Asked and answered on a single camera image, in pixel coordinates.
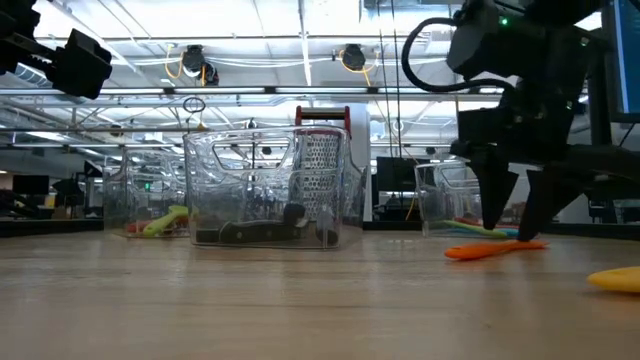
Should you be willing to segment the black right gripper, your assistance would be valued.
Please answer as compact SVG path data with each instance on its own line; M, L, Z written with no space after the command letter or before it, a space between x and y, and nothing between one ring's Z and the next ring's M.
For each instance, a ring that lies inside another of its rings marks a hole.
M459 113L451 153L468 159L476 175L485 229L496 227L518 180L508 162L545 165L564 160L574 116L573 92L526 82L504 95L495 107ZM527 178L530 191L519 241L536 237L584 192L577 178L562 172L528 170Z

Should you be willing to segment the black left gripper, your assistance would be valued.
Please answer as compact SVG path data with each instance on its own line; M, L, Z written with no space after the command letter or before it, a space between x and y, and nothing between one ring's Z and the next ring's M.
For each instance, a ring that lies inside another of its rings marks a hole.
M54 51L39 44L34 30L41 15L36 0L1 0L1 74L15 73L18 64L47 71ZM73 28L64 47L56 49L58 65L90 67L59 68L49 75L52 87L76 97L96 99L111 75L111 53L95 39Z

